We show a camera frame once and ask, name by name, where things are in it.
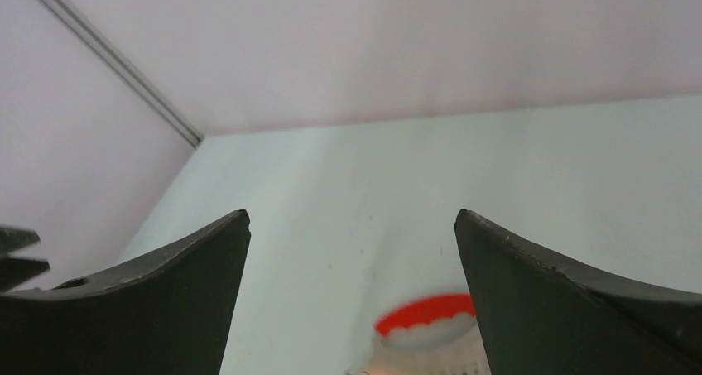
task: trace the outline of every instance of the metal strip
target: metal strip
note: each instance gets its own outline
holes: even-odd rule
[[[141,96],[163,119],[166,120],[192,147],[202,141],[202,133],[176,111],[173,104],[161,91],[130,62],[85,15],[81,14],[68,0],[40,0],[48,7],[76,36],[87,44],[122,80]]]

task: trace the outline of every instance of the white table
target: white table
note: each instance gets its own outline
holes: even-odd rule
[[[461,208],[702,291],[702,97],[208,137],[123,260],[234,209],[252,241],[223,374],[340,375],[372,322],[464,291]]]

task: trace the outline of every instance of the black object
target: black object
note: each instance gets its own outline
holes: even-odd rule
[[[248,223],[233,212],[54,290],[1,294],[0,373],[219,373]]]
[[[455,232],[493,374],[702,373],[701,295],[603,272],[465,209]]]
[[[8,291],[49,270],[47,261],[9,256],[11,252],[38,242],[39,236],[33,230],[0,226],[0,292]]]

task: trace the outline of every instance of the red object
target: red object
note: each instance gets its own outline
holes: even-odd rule
[[[458,313],[468,313],[475,317],[473,299],[470,295],[430,296],[402,305],[384,315],[375,323],[375,330],[383,338],[387,338],[395,328],[410,328],[437,320],[452,319]]]

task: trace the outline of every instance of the wall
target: wall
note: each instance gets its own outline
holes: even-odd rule
[[[111,265],[192,148],[37,0],[0,0],[0,222],[51,287]]]
[[[699,0],[72,0],[207,133],[702,92]]]

